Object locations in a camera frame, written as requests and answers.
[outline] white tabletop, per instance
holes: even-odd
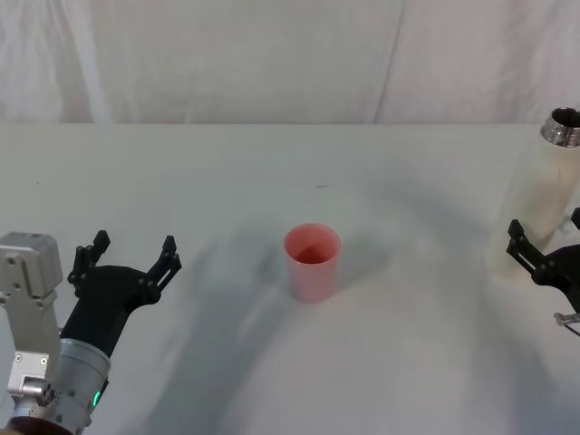
[[[0,127],[0,232],[184,268],[129,320],[86,433],[569,433],[580,340],[557,290],[491,279],[482,247],[536,126]],[[341,289],[285,288],[281,239],[343,240]],[[58,287],[61,324],[75,298]],[[0,379],[13,358],[0,314]],[[12,402],[1,400],[7,419]]]

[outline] pink cup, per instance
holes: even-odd
[[[326,225],[302,224],[284,239],[288,278],[295,297],[308,304],[334,293],[341,239]]]

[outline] white cloth backdrop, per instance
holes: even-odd
[[[529,122],[577,0],[1,0],[0,121]]]

